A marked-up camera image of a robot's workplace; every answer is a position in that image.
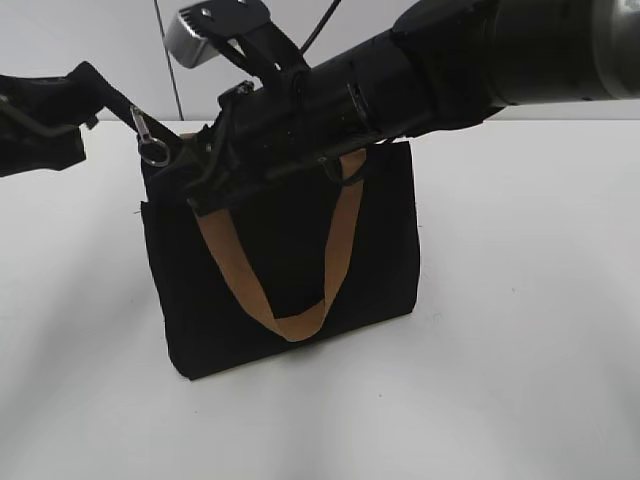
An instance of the black tote bag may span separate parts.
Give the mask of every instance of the black tote bag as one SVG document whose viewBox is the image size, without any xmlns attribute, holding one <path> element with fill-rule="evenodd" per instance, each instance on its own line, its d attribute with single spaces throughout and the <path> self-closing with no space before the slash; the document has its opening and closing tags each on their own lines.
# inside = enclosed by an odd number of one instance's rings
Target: black tote bag
<svg viewBox="0 0 640 480">
<path fill-rule="evenodd" d="M 206 219 L 186 205 L 143 204 L 182 375 L 196 380 L 413 310 L 420 251 L 409 144 L 373 145 L 366 161 L 353 187 L 317 168 Z"/>
</svg>

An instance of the tan handle strap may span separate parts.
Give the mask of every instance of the tan handle strap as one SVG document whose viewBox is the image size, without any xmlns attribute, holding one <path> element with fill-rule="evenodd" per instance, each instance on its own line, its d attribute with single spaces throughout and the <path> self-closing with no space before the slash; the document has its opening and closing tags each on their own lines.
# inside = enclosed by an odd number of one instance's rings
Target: tan handle strap
<svg viewBox="0 0 640 480">
<path fill-rule="evenodd" d="M 340 159 L 344 178 L 366 160 L 366 150 Z M 228 210 L 198 218 L 200 231 L 229 289 L 248 315 L 290 342 L 306 340 L 320 331 L 351 264 L 364 182 L 344 187 L 336 204 L 325 251 L 325 298 L 306 312 L 276 319 L 271 305 L 238 238 Z"/>
</svg>

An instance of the black cable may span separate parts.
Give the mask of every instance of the black cable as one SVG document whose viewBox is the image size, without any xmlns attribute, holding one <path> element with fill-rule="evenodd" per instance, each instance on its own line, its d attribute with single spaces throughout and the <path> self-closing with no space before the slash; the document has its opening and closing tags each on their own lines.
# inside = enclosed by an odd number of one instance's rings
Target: black cable
<svg viewBox="0 0 640 480">
<path fill-rule="evenodd" d="M 158 5 L 158 0 L 153 0 L 153 5 L 156 9 L 156 16 L 158 17 L 158 25 L 160 25 L 160 35 L 162 36 L 162 40 L 164 41 L 165 33 L 164 33 L 164 23 L 162 22 L 162 15 L 160 14 L 160 6 Z M 173 71 L 173 64 L 171 63 L 171 57 L 169 57 L 169 51 L 167 47 L 164 47 L 164 55 L 167 59 L 167 66 L 169 67 L 169 75 L 171 77 L 171 85 L 173 86 L 173 95 L 176 99 L 176 104 L 178 106 L 178 115 L 180 116 L 180 120 L 184 121 L 184 113 L 182 112 L 182 102 L 180 101 L 180 93 L 178 93 L 178 84 L 176 83 L 176 75 Z"/>
<path fill-rule="evenodd" d="M 320 35 L 324 27 L 327 25 L 327 23 L 335 13 L 336 9 L 338 8 L 338 5 L 340 5 L 341 1 L 342 0 L 333 0 L 333 3 L 329 7 L 329 10 L 327 10 L 327 13 L 324 14 L 324 17 L 322 17 L 322 20 L 320 20 L 320 23 L 318 24 L 316 29 L 313 31 L 313 33 L 307 39 L 307 41 L 304 42 L 304 45 L 302 45 L 302 47 L 300 48 L 300 51 L 302 52 L 303 55 L 307 53 L 307 50 L 309 50 L 311 45 L 313 45 L 313 42 L 316 41 L 316 38 L 318 38 L 318 35 Z"/>
</svg>

